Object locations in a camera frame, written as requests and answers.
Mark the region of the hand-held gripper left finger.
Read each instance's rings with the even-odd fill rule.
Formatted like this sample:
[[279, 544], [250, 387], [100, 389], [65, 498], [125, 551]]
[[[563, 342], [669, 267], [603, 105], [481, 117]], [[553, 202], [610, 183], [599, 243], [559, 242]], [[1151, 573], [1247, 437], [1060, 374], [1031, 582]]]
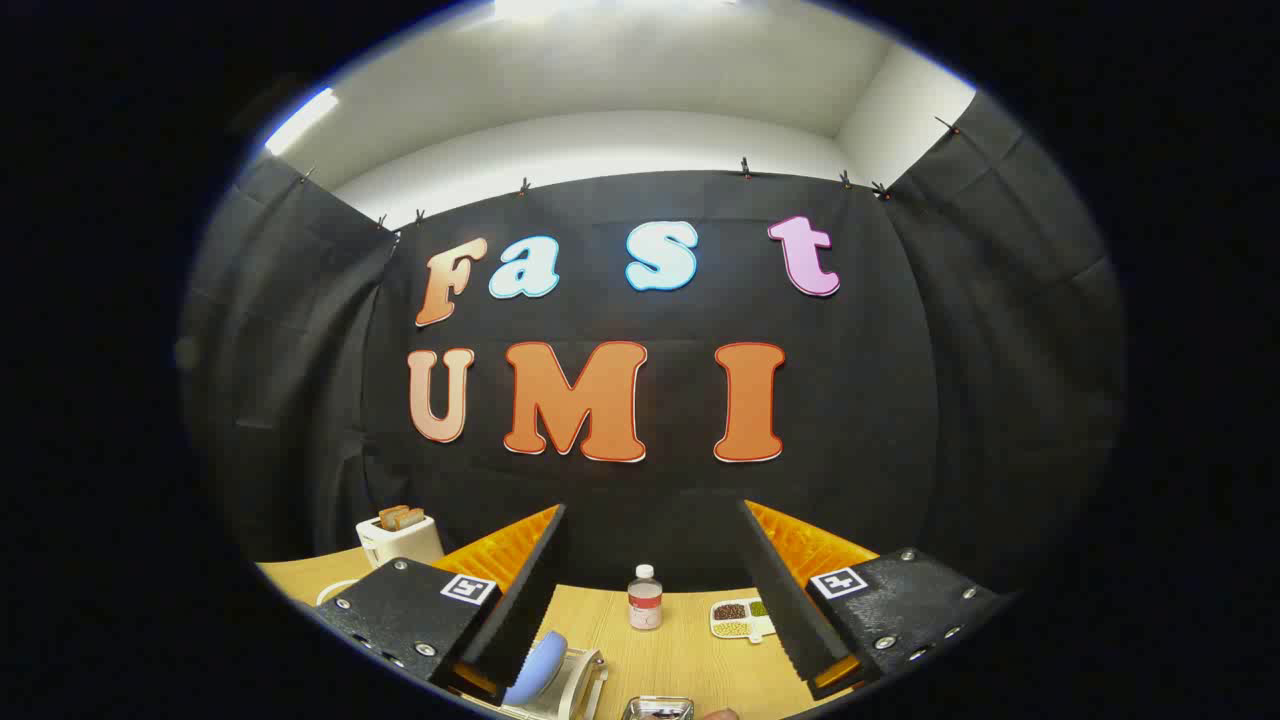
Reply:
[[390, 559], [315, 615], [419, 683], [498, 705], [515, 687], [556, 592], [566, 510], [557, 503], [435, 562]]

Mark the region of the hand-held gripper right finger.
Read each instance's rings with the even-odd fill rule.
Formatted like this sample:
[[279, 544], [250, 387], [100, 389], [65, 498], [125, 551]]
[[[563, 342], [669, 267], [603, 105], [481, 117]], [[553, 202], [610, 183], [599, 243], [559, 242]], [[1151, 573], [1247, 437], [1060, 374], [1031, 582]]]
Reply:
[[1004, 610], [1004, 596], [913, 548], [876, 553], [750, 500], [739, 551], [814, 700], [914, 673]]

